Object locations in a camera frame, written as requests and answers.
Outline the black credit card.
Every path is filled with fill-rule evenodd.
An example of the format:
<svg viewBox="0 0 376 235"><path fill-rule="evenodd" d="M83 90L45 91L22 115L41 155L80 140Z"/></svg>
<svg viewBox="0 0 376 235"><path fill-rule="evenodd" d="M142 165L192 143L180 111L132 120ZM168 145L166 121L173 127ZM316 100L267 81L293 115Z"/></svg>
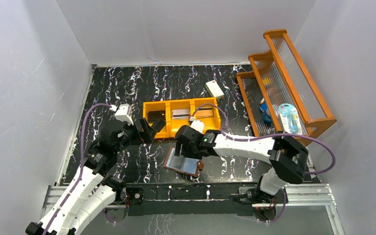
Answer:
<svg viewBox="0 0 376 235"><path fill-rule="evenodd" d="M165 119L165 110L150 111L147 114L148 122L155 122L157 120Z"/></svg>

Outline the brown leather card holder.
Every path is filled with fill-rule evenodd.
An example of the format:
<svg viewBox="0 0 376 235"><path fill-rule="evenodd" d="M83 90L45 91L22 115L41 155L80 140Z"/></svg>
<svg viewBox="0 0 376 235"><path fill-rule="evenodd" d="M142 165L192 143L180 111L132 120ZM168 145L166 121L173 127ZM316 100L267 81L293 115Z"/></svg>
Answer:
<svg viewBox="0 0 376 235"><path fill-rule="evenodd" d="M204 167L202 161L184 156L175 156L174 153L175 148L170 148L163 167L192 177L198 177L199 172Z"/></svg>

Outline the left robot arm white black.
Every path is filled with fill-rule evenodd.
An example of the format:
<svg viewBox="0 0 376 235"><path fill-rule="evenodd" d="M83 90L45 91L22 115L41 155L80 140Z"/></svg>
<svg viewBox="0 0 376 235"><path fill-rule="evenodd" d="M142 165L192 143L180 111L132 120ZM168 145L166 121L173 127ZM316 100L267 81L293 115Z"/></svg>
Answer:
<svg viewBox="0 0 376 235"><path fill-rule="evenodd" d="M109 204L124 202L128 198L126 183L108 176L109 170L117 163L121 151L129 146L152 143L165 126L164 119L153 124L144 118L134 124L119 120L107 122L59 200L39 222L27 226L26 234L79 235Z"/></svg>

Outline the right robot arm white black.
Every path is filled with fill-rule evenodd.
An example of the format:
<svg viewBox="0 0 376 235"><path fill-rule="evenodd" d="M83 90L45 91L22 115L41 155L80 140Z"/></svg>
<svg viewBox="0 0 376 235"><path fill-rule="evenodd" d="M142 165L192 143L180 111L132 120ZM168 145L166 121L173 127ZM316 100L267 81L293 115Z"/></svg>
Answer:
<svg viewBox="0 0 376 235"><path fill-rule="evenodd" d="M301 184L306 174L308 150L294 134L278 132L262 137L229 135L218 130L201 133L183 125L175 135L172 159L201 160L208 156L238 156L263 161L271 168L264 173L256 189L257 199L270 202L288 184Z"/></svg>

